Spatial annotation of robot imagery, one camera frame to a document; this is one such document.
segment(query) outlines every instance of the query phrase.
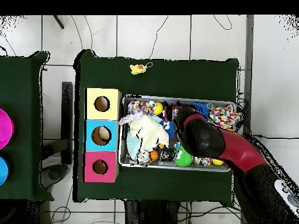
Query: stacked boxes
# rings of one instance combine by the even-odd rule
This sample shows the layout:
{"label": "stacked boxes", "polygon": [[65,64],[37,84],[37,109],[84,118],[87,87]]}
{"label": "stacked boxes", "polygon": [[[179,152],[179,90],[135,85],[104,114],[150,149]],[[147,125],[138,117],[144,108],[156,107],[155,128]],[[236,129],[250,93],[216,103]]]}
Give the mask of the stacked boxes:
{"label": "stacked boxes", "polygon": [[114,183],[119,173],[117,147],[121,93],[117,89],[85,89],[86,138],[83,182]]}

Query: green spiky ball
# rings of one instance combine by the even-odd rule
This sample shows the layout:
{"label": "green spiky ball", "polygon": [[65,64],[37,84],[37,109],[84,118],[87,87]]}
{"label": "green spiky ball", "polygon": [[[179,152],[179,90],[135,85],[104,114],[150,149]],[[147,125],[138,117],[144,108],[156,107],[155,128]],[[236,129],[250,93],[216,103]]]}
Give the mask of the green spiky ball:
{"label": "green spiky ball", "polygon": [[175,154],[177,154],[179,151],[183,151],[182,155],[180,156],[180,159],[174,159],[173,161],[179,166],[179,167],[186,167],[189,166],[192,163],[193,157],[192,155],[188,154],[187,151],[183,148],[183,146],[178,147],[175,149]]}

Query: dark green tablecloth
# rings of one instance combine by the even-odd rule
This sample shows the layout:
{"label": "dark green tablecloth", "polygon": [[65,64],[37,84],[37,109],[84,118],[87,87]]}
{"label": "dark green tablecloth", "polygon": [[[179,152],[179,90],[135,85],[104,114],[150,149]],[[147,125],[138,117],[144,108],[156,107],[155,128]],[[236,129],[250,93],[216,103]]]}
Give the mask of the dark green tablecloth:
{"label": "dark green tablecloth", "polygon": [[40,69],[46,52],[29,58],[0,57],[0,108],[13,120],[15,133],[0,150],[10,174],[0,199],[51,200],[39,185],[41,162]]}
{"label": "dark green tablecloth", "polygon": [[231,172],[120,167],[119,175],[113,184],[82,182],[84,88],[118,89],[123,95],[235,102],[237,59],[229,59],[226,62],[154,59],[151,60],[154,66],[148,68],[146,73],[131,74],[130,64],[145,65],[148,62],[127,58],[97,58],[91,50],[84,50],[78,54],[74,67],[77,69],[75,132],[79,132],[79,138],[75,135],[75,150],[79,152],[78,160],[77,154],[74,155],[74,199],[223,201],[230,205]]}

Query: orange ball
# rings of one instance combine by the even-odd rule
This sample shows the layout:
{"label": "orange ball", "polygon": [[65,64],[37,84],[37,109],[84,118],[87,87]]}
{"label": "orange ball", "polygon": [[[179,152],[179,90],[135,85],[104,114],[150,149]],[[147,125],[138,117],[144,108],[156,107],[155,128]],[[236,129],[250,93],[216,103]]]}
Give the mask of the orange ball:
{"label": "orange ball", "polygon": [[159,153],[156,149],[154,149],[153,151],[151,151],[149,153],[149,156],[150,156],[151,160],[154,162],[155,160],[158,160]]}

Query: blue bowl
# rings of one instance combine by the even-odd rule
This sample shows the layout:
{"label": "blue bowl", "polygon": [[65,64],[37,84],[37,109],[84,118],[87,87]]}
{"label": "blue bowl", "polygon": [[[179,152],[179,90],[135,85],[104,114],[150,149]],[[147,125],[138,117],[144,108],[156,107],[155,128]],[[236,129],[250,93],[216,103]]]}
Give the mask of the blue bowl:
{"label": "blue bowl", "polygon": [[0,186],[6,181],[8,177],[8,164],[0,157]]}

